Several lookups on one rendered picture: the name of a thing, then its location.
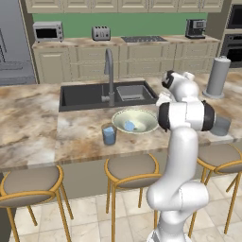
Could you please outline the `grey tap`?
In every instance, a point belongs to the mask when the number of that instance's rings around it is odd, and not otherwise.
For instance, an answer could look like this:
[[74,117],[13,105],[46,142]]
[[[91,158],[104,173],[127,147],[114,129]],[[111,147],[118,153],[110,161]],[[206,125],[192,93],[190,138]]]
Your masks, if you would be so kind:
[[113,88],[113,58],[112,51],[110,48],[106,49],[105,52],[105,68],[104,74],[109,76],[109,94],[101,95],[102,102],[108,102],[110,107],[114,106],[114,88]]

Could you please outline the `silver toaster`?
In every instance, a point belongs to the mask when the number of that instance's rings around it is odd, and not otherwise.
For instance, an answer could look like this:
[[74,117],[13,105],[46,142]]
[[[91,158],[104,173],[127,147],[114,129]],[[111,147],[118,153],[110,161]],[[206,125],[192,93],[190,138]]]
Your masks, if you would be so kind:
[[109,41],[111,39],[111,30],[107,26],[93,26],[92,38],[94,41]]

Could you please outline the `dark sink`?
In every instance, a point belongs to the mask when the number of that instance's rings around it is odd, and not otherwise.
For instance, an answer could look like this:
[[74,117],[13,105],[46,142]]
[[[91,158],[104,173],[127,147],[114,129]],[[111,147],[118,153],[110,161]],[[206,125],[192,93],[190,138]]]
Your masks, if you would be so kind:
[[[60,88],[60,112],[109,108],[109,102],[102,96],[109,95],[110,84],[62,86]],[[158,96],[145,80],[116,82],[114,89],[114,107],[155,104]]]

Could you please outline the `black built-in oven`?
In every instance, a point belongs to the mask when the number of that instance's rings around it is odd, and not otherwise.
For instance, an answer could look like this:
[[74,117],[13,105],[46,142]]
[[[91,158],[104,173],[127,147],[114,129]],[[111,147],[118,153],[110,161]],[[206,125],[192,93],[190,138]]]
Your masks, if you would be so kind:
[[232,33],[224,35],[220,55],[231,61],[231,68],[242,68],[242,4],[232,4],[227,28]]

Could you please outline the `beige base cupboards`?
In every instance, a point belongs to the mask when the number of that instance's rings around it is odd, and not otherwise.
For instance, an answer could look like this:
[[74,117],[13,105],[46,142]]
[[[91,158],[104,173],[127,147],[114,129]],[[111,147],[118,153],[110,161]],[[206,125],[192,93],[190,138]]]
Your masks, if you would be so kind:
[[70,38],[62,43],[32,45],[41,83],[104,80],[105,52],[111,49],[116,78],[159,77],[167,70],[208,73],[219,40],[205,37],[190,40],[165,37],[161,42],[127,43],[120,37],[95,42],[90,38]]

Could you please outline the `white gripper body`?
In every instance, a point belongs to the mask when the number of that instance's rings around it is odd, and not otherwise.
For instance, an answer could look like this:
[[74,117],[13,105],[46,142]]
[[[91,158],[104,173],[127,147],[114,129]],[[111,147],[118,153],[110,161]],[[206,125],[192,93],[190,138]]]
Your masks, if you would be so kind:
[[156,102],[157,106],[161,106],[163,103],[166,102],[175,102],[176,99],[171,93],[166,93],[166,92],[160,92],[159,98]]

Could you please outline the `grey fridge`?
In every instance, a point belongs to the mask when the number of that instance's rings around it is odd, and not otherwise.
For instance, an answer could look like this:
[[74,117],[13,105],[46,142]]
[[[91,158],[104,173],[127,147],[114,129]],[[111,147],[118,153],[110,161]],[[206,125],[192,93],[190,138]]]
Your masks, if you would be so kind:
[[0,0],[0,86],[35,84],[18,0]]

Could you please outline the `black hob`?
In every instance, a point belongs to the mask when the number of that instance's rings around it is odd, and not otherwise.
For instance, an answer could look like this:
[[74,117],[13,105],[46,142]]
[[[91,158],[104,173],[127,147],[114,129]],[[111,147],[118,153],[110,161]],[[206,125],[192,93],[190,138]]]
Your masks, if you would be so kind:
[[120,37],[126,43],[155,43],[167,42],[161,36],[133,36],[133,37]]

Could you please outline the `pale green bowl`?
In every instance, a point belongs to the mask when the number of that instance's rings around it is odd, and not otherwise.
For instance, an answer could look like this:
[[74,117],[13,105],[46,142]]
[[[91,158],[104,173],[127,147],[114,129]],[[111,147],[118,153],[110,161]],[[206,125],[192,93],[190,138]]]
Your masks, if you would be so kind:
[[[126,121],[131,121],[134,124],[134,130],[125,130]],[[146,134],[158,128],[157,117],[153,112],[136,109],[125,109],[115,113],[112,116],[112,124],[118,130],[130,134]]]

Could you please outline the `silver toaster oven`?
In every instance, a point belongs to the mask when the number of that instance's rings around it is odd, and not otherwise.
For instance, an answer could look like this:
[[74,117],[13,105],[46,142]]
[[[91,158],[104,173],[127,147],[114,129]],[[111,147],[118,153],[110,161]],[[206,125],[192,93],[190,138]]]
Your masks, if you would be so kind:
[[62,42],[62,22],[35,22],[33,24],[35,40],[39,42]]

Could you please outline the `black coffee machine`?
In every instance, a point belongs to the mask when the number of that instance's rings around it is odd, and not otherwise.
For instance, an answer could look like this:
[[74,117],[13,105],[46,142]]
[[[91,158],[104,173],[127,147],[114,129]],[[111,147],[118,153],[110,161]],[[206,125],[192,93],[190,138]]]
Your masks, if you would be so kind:
[[185,37],[188,39],[204,39],[207,21],[205,19],[187,19]]

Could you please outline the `wooden stool with grey seat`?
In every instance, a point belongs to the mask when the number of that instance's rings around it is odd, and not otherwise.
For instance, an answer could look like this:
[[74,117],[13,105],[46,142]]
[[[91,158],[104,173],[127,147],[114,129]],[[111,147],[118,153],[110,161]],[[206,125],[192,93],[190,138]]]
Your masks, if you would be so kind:
[[203,167],[200,182],[204,185],[208,184],[208,181],[213,173],[220,175],[235,174],[235,178],[226,189],[226,192],[229,192],[231,188],[233,188],[230,209],[224,228],[224,233],[227,233],[233,213],[238,186],[242,177],[242,152],[232,144],[201,147],[199,149],[197,162]]
[[143,189],[161,178],[157,159],[152,154],[115,157],[105,161],[108,179],[106,213],[112,210],[112,242],[115,242],[115,196],[118,189],[138,189],[138,207],[142,205]]
[[48,202],[53,198],[57,199],[59,205],[67,242],[71,242],[62,199],[70,218],[73,219],[74,216],[63,186],[63,178],[64,173],[60,165],[10,171],[4,176],[0,182],[0,208],[7,210],[15,242],[20,240],[11,209],[26,207],[34,225],[37,226],[31,206]]

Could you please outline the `grey paper towel holder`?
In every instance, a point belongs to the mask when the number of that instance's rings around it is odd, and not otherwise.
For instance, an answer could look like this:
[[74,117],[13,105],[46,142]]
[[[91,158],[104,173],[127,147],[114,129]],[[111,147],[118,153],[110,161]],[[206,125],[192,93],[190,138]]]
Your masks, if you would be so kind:
[[212,99],[224,97],[223,88],[229,72],[231,61],[226,56],[216,57],[213,62],[206,88],[202,93]]

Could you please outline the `beige wall cupboards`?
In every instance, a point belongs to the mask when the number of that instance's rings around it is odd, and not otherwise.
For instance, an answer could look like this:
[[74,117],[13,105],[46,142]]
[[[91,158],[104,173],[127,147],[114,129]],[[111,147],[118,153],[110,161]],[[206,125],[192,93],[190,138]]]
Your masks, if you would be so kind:
[[25,0],[29,13],[221,12],[224,0]]

